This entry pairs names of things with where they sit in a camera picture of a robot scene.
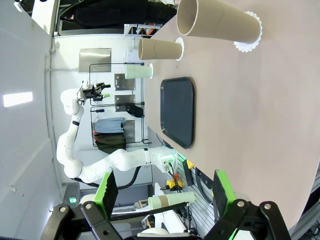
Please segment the brown paper cup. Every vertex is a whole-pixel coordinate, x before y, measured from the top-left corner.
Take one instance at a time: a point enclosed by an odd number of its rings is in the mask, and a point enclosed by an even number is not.
[[[140,60],[179,59],[182,54],[180,43],[140,38],[138,46]]]
[[[176,23],[185,36],[251,44],[260,34],[258,20],[218,0],[182,0]]]

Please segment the white doily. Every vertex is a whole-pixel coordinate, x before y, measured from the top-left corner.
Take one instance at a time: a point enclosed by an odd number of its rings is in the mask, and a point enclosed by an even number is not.
[[[154,66],[152,65],[152,63],[150,63],[149,67],[151,68],[151,77],[150,77],[150,79],[152,79],[152,77],[154,76]]]
[[[181,47],[182,47],[182,53],[181,53],[181,56],[180,58],[176,59],[178,62],[182,59],[182,56],[184,55],[184,51],[185,51],[185,43],[184,43],[184,40],[182,39],[182,37],[178,37],[175,42],[177,44],[181,44]]]
[[[244,43],[244,42],[238,42],[238,41],[235,41],[234,42],[234,45],[235,47],[241,51],[241,52],[251,52],[252,49],[255,49],[256,46],[258,46],[259,44],[259,41],[261,40],[261,35],[262,35],[262,25],[261,25],[261,21],[260,21],[260,18],[257,16],[257,14],[253,13],[252,11],[247,11],[245,12],[246,14],[249,14],[250,16],[254,17],[255,19],[257,19],[260,23],[260,34],[259,34],[259,37],[258,39],[253,42],[253,43]]]

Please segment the green exit sign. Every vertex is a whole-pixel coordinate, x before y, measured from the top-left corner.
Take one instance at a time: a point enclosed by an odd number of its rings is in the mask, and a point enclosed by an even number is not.
[[[75,204],[77,202],[77,199],[75,197],[69,197],[69,202],[71,204]]]

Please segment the screw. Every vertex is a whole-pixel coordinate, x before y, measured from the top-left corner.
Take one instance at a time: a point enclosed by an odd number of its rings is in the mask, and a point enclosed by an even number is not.
[[[269,210],[269,209],[271,209],[271,205],[269,203],[267,203],[266,205],[264,205],[264,208]]]
[[[242,208],[245,205],[245,203],[243,201],[239,201],[237,205],[238,207]]]

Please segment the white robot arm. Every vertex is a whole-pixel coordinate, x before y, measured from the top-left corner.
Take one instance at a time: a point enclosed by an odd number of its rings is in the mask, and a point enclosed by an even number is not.
[[[96,87],[89,86],[88,89],[96,90]],[[59,137],[56,149],[57,160],[64,165],[64,172],[67,177],[71,179],[80,178],[85,183],[92,183],[102,179],[105,173],[115,169],[127,171],[147,165],[156,165],[163,173],[168,172],[170,169],[169,162],[172,161],[173,164],[173,155],[171,150],[165,146],[139,149],[132,152],[118,149],[89,166],[84,166],[81,161],[74,159],[74,143],[81,117],[84,114],[84,108],[80,102],[84,103],[87,98],[91,97],[91,95],[85,96],[84,92],[83,87],[80,90],[68,89],[60,97],[65,113],[72,116],[69,129]]]

